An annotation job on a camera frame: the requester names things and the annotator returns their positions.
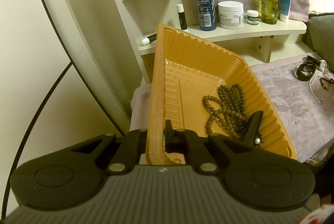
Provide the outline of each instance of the clear plastic item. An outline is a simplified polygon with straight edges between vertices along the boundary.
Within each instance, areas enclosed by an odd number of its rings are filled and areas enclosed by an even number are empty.
[[[242,57],[182,30],[159,24],[146,145],[147,163],[184,163],[182,155],[164,151],[165,121],[170,119],[174,129],[190,129],[206,137],[204,126],[208,112],[202,105],[202,97],[217,97],[218,86],[235,83],[243,88],[247,118],[255,111],[264,111],[260,126],[264,141],[262,148],[297,159],[273,103]],[[218,123],[213,123],[211,129],[226,134]]]

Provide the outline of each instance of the jewelry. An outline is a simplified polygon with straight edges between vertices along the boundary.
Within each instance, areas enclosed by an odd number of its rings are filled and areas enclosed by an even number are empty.
[[[316,65],[313,62],[306,61],[298,67],[296,75],[300,81],[306,82],[312,78],[315,70]]]
[[[321,83],[321,86],[323,87],[324,90],[328,91],[329,90],[329,87],[331,84],[334,84],[334,79],[327,79],[325,77],[321,77],[320,78],[320,83]]]
[[[323,99],[322,98],[318,99],[318,97],[315,95],[315,93],[312,90],[312,84],[313,84],[313,82],[314,82],[314,80],[315,80],[316,77],[329,79],[329,77],[328,77],[328,76],[330,76],[329,74],[332,75],[331,77],[334,77],[334,74],[331,73],[330,71],[322,71],[319,74],[314,75],[313,78],[309,80],[310,91],[311,91],[312,95],[314,96],[315,100],[318,102],[318,104],[322,104]]]
[[[217,118],[221,123],[223,129],[235,139],[241,139],[240,135],[245,134],[247,126],[246,112],[245,112],[245,100],[243,95],[243,89],[239,84],[232,85],[229,88],[227,85],[221,85],[218,87],[218,97],[204,96],[202,103],[205,109],[210,112],[210,116],[206,122],[206,133],[212,133],[211,126],[213,121]],[[220,105],[220,109],[215,110],[214,107],[209,104],[209,100],[214,101]],[[256,145],[261,146],[261,134],[257,137],[258,142]]]

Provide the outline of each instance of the metal rivet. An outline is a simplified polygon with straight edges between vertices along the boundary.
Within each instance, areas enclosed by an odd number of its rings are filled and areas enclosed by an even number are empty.
[[[113,163],[109,166],[109,169],[114,172],[121,172],[125,169],[125,165],[122,163]]]
[[[212,172],[212,171],[215,171],[216,169],[217,169],[217,166],[213,163],[201,164],[201,170],[205,172]]]

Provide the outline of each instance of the bead necklace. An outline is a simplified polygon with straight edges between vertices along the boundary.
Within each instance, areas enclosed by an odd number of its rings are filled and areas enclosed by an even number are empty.
[[[241,139],[241,135],[245,134],[247,126],[245,100],[243,89],[239,84],[218,87],[218,97],[204,96],[202,103],[205,109],[210,112],[210,116],[206,122],[205,130],[207,134],[212,133],[211,126],[217,118],[223,129],[235,139]],[[215,110],[208,101],[214,101],[220,105],[220,109]],[[261,146],[261,135],[255,139],[255,144]]]

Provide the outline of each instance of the ribbed gray surface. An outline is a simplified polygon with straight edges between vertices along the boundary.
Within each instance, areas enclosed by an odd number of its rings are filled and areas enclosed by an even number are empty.
[[[295,224],[308,213],[304,207],[254,210],[231,198],[218,179],[196,174],[190,166],[136,166],[130,174],[111,176],[94,198],[75,208],[42,212],[23,206],[5,223]]]

